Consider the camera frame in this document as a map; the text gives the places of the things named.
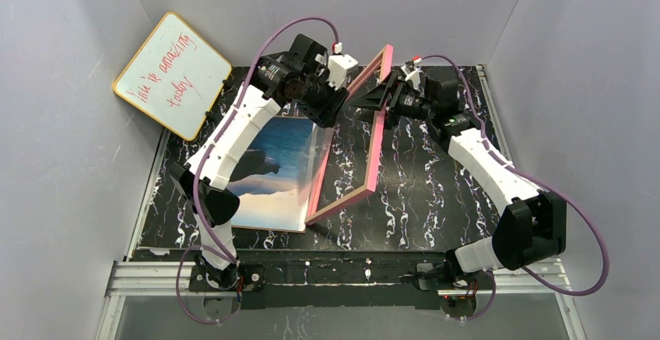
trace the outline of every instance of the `black marble surface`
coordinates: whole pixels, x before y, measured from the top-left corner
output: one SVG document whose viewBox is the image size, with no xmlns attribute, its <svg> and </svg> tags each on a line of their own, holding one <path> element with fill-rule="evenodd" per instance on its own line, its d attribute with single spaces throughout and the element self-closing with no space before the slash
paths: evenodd
<svg viewBox="0 0 660 340">
<path fill-rule="evenodd" d="M 238 84 L 246 68 L 235 68 L 230 81 Z M 463 68 L 479 115 L 497 146 L 490 114 L 476 68 Z M 374 86 L 373 77 L 366 87 Z M 459 88 L 465 105 L 463 87 Z M 223 93 L 213 108 L 219 115 L 231 104 L 236 90 Z M 294 107 L 284 115 L 297 115 Z M 369 127 L 356 121 L 347 107 L 335 126 L 335 138 L 321 189 L 320 206 L 363 183 Z M 153 191 L 140 249 L 180 249 L 198 244 L 198 231 L 185 200 L 167 176 L 167 164 L 184 163 L 213 131 L 207 121 L 193 142 L 170 134 L 165 158 Z M 358 251 L 446 251 L 489 236 L 497 223 L 497 211 L 467 170 L 435 145 L 420 121 L 402 118 L 399 126 L 385 131 L 378 186 L 365 201 L 308 228 L 306 233 L 284 233 L 234 228 L 236 248 Z"/>
</svg>

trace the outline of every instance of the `pink picture frame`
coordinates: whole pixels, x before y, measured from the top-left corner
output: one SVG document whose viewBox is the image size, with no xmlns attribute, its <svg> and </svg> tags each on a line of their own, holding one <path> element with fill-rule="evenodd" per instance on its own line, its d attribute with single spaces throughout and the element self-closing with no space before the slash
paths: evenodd
<svg viewBox="0 0 660 340">
<path fill-rule="evenodd" d="M 374 74 L 378 69 L 381 70 L 380 81 L 383 82 L 391 71 L 392 55 L 394 48 L 387 44 L 376 57 L 371 60 L 369 65 L 351 82 L 349 85 L 349 99 L 353 94 Z M 307 217 L 305 224 L 313 225 L 318 221 L 328 218 L 346 206 L 355 204 L 360 200 L 365 199 L 367 196 L 372 195 L 376 191 L 378 183 L 378 165 L 381 159 L 381 145 L 383 142 L 383 130 L 385 122 L 385 110 L 378 111 L 374 114 L 374 121 L 371 129 L 371 140 L 369 145 L 369 152 L 367 154 L 367 170 L 364 178 L 364 184 L 344 195 L 331 204 L 326 205 L 322 209 L 318 209 L 318 200 L 321 195 L 321 186 L 325 176 L 325 168 L 328 165 L 328 158 L 330 157 L 330 150 L 328 149 L 320 161 L 321 169 L 315 176 L 311 189 L 310 203 L 308 206 Z M 326 138 L 325 145 L 330 146 L 332 143 L 332 133 Z"/>
</svg>

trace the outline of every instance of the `black marble table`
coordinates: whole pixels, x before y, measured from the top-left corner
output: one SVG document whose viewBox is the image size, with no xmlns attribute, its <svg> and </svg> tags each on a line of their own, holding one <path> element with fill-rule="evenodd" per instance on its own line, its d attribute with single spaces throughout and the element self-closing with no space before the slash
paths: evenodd
<svg viewBox="0 0 660 340">
<path fill-rule="evenodd" d="M 230 76 L 233 84 L 245 77 L 246 68 L 235 68 Z M 477 113 L 487 121 L 488 135 L 497 146 L 488 106 L 475 67 L 465 67 Z M 360 92 L 374 86 L 373 77 Z M 463 87 L 459 88 L 465 104 Z M 236 96 L 226 91 L 212 112 L 220 116 Z M 328 169 L 321 189 L 320 206 L 345 193 L 359 181 L 347 176 L 346 164 L 362 168 L 365 124 L 354 120 L 354 109 L 346 107 L 335 127 L 335 144 L 328 159 Z M 296 116 L 295 107 L 282 114 Z M 154 186 L 152 201 L 142 229 L 138 249 L 181 249 L 199 244 L 197 225 L 186 212 L 185 199 L 179 195 L 167 175 L 167 164 L 184 163 L 208 138 L 216 123 L 207 121 L 193 142 L 174 134 L 167 149 Z M 234 228 L 237 248 L 288 249 L 305 251 L 446 251 L 483 237 L 488 237 L 497 224 L 497 211 L 483 189 L 470 174 L 435 145 L 420 121 L 402 118 L 398 127 L 386 131 L 376 192 L 367 200 L 343 209 L 339 214 L 320 221 L 305 233 L 286 233 Z"/>
</svg>

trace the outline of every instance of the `small whiteboard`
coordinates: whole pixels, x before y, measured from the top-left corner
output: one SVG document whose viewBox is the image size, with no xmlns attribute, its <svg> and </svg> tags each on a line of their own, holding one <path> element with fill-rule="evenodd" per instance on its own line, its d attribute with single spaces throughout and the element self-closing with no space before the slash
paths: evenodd
<svg viewBox="0 0 660 340">
<path fill-rule="evenodd" d="M 122 99 L 185 140 L 199 133 L 231 64 L 179 16 L 167 13 L 114 81 Z"/>
</svg>

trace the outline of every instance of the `metal table frame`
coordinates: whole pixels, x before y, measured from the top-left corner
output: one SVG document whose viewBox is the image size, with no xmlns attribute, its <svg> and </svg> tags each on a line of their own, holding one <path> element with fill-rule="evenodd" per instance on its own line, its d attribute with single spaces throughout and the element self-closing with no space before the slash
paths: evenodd
<svg viewBox="0 0 660 340">
<path fill-rule="evenodd" d="M 497 112 L 493 105 L 493 100 L 486 80 L 486 73 L 483 66 L 477 65 L 479 74 L 479 81 L 483 88 L 484 95 L 486 96 L 486 103 L 491 113 L 495 133 L 500 143 L 501 152 L 508 159 L 511 159 L 507 141 L 501 130 L 500 121 Z M 149 181 L 145 189 L 145 194 L 140 206 L 139 216 L 135 224 L 135 229 L 131 238 L 131 242 L 126 251 L 126 262 L 118 262 L 114 264 L 111 277 L 107 286 L 105 304 L 101 315 L 99 331 L 97 339 L 114 339 L 121 313 L 124 309 L 126 296 L 176 296 L 175 293 L 175 279 L 177 274 L 178 262 L 137 262 L 130 261 L 136 248 L 138 247 L 139 240 L 142 234 L 142 228 L 146 221 L 146 215 L 149 209 L 149 203 L 154 190 L 154 184 L 158 176 L 160 164 L 163 161 L 165 149 L 167 147 L 167 140 L 169 138 L 169 131 L 163 130 L 160 137 L 160 143 L 156 151 Z M 181 272 L 182 277 L 188 277 L 191 274 L 193 263 L 185 262 Z M 531 266 L 534 272 L 537 272 L 556 286 L 563 288 L 570 288 L 570 283 L 566 272 L 563 269 L 561 260 L 559 258 L 550 258 L 541 261 Z M 561 295 L 546 288 L 541 283 L 537 282 L 530 275 L 522 270 L 515 272 L 501 269 L 495 272 L 495 280 L 497 283 L 497 294 L 526 294 L 526 293 L 546 293 L 553 294 L 556 297 L 557 305 L 566 326 L 568 337 L 570 340 L 586 339 L 584 330 L 578 317 L 578 312 L 575 310 L 573 298 L 570 296 Z M 188 280 L 181 280 L 181 287 L 183 296 L 228 296 L 234 297 L 235 293 L 194 293 L 188 291 Z M 437 292 L 439 296 L 444 295 L 461 295 L 455 290 L 440 290 Z M 490 295 L 490 290 L 480 290 L 478 294 L 481 297 Z"/>
</svg>

